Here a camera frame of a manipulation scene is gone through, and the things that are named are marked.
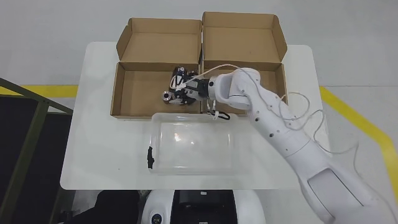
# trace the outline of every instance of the transparent plastic bin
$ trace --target transparent plastic bin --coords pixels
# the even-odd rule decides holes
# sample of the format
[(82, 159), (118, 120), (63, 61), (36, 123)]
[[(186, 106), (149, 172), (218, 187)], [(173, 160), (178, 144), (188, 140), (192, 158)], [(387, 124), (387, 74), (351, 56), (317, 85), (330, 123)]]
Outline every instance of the transparent plastic bin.
[(234, 125), (208, 114), (156, 113), (150, 146), (156, 174), (233, 174)]

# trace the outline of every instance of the cardboard box flap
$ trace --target cardboard box flap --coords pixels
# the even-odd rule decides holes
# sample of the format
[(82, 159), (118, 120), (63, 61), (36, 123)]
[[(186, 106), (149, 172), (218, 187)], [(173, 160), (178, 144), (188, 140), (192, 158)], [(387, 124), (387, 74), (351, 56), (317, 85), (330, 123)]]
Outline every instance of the cardboard box flap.
[(131, 18), (116, 48), (121, 62), (197, 64), (201, 21)]
[(286, 53), (282, 29), (273, 14), (205, 12), (202, 21), (208, 64), (280, 63)]

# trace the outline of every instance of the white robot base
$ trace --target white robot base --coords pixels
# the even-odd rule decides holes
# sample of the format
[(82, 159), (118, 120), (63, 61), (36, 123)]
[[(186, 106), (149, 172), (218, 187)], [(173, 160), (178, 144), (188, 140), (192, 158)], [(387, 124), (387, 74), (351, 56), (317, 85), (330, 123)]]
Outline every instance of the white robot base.
[(141, 224), (266, 223), (253, 190), (153, 190)]

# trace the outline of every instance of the white table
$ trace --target white table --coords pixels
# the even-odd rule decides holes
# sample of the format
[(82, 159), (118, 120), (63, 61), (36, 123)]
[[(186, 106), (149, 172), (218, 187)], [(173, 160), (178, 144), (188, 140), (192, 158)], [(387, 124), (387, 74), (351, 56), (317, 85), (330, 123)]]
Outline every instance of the white table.
[[(87, 46), (70, 128), (60, 184), (71, 190), (104, 189), (298, 189), (296, 176), (283, 158), (241, 120), (238, 135), (247, 171), (238, 175), (155, 175), (147, 168), (149, 121), (121, 120), (109, 115), (118, 55), (115, 42)], [(283, 60), (288, 91), (299, 91), (310, 101), (310, 112), (322, 109), (311, 48), (289, 45)], [(295, 114), (305, 101), (289, 96)], [(320, 116), (305, 127), (311, 134)], [(329, 148), (324, 124), (318, 140)]]

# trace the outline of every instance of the black panel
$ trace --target black panel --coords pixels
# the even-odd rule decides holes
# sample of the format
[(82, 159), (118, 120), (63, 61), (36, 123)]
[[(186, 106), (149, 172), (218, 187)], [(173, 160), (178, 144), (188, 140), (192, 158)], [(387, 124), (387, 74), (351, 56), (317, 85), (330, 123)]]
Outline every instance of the black panel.
[(37, 101), (21, 97), (0, 96), (0, 203), (8, 188)]
[(48, 223), (60, 186), (72, 116), (47, 114), (12, 223)]
[(232, 190), (176, 190), (171, 224), (237, 224)]

